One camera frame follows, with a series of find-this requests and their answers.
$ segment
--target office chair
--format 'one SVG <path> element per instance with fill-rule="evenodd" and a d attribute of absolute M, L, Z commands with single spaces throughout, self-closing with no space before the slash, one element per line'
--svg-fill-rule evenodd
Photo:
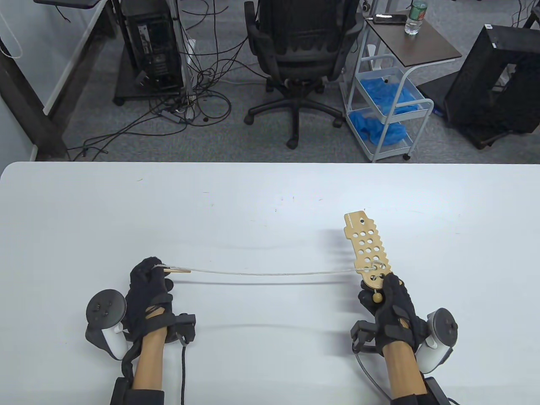
<path fill-rule="evenodd" d="M 261 104 L 247 112 L 244 122 L 252 125 L 255 115 L 279 108 L 293 113 L 293 134 L 287 147 L 296 149 L 299 140 L 300 109 L 319 110 L 333 116 L 336 128 L 343 124 L 339 110 L 308 100 L 315 90 L 324 91 L 322 78 L 336 80 L 358 34 L 363 19 L 356 22 L 360 0 L 259 0 L 244 3 L 251 52 L 257 56 L 266 79 L 266 91 L 278 89 L 283 98 Z"/>

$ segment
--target black computer case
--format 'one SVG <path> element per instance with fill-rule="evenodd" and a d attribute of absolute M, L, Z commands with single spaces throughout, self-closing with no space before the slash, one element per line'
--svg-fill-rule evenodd
<path fill-rule="evenodd" d="M 181 61 L 166 0 L 123 0 L 139 78 L 158 90 L 181 89 Z"/>

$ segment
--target dark table top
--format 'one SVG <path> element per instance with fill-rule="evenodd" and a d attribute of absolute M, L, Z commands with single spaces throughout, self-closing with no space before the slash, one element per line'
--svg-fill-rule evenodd
<path fill-rule="evenodd" d="M 70 7 L 72 9 L 93 9 L 100 0 L 34 0 L 34 3 Z"/>
<path fill-rule="evenodd" d="M 397 14 L 408 14 L 408 12 L 398 11 Z M 426 20 L 424 20 L 420 31 L 416 35 L 405 33 L 404 25 L 373 24 L 372 19 L 367 19 L 366 21 L 371 29 L 386 44 L 390 52 L 406 68 L 461 58 L 462 56 Z"/>

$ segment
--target white wall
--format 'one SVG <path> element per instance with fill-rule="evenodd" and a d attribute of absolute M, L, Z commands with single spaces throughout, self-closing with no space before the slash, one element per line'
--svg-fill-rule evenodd
<path fill-rule="evenodd" d="M 32 148 L 32 142 L 0 97 L 0 174 L 15 161 L 30 160 Z"/>
<path fill-rule="evenodd" d="M 20 42 L 24 55 L 17 65 L 44 105 L 48 114 L 73 69 L 105 1 L 91 10 L 55 7 L 32 0 L 0 0 L 0 11 Z M 19 49 L 0 19 L 0 37 L 13 56 Z"/>

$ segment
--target black box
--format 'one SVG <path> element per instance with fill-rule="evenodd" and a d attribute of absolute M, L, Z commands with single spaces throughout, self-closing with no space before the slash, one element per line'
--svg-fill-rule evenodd
<path fill-rule="evenodd" d="M 501 86 L 507 66 L 515 72 Z M 458 128 L 489 129 L 486 141 L 494 133 L 534 131 L 540 124 L 540 31 L 485 25 L 444 107 Z"/>

